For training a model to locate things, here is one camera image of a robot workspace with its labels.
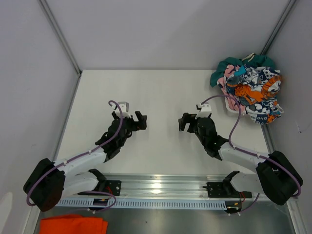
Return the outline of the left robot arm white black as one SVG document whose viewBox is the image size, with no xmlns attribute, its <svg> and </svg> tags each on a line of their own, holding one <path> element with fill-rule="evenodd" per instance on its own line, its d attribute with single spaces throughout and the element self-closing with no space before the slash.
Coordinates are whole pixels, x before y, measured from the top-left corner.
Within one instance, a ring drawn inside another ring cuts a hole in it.
<svg viewBox="0 0 312 234">
<path fill-rule="evenodd" d="M 42 159 L 23 187 L 27 204 L 45 212 L 72 195 L 111 196 L 113 186 L 96 167 L 113 159 L 133 132 L 146 130 L 147 116 L 139 111 L 135 115 L 137 120 L 112 113 L 111 126 L 89 152 L 56 161 Z"/>
</svg>

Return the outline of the patterned orange blue shorts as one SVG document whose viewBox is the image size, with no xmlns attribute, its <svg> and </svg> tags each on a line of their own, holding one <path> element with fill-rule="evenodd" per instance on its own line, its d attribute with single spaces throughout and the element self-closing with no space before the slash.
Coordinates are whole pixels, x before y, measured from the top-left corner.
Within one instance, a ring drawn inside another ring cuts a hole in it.
<svg viewBox="0 0 312 234">
<path fill-rule="evenodd" d="M 243 65 L 227 79 L 226 88 L 238 101 L 241 112 L 255 123 L 265 125 L 284 113 L 276 97 L 281 81 L 279 70 Z"/>
</svg>

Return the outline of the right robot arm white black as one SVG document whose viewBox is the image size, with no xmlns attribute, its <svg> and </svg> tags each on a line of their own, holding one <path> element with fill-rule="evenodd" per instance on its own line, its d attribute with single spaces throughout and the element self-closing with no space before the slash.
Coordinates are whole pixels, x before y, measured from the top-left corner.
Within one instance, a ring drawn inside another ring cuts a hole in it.
<svg viewBox="0 0 312 234">
<path fill-rule="evenodd" d="M 178 127 L 181 132 L 187 130 L 195 134 L 210 157 L 252 172 L 233 171 L 227 175 L 222 181 L 225 195 L 232 197 L 239 192 L 264 194 L 277 205 L 284 205 L 291 197 L 300 195 L 303 179 L 282 152 L 274 151 L 264 156 L 234 146 L 217 133 L 210 116 L 184 113 L 178 120 Z"/>
</svg>

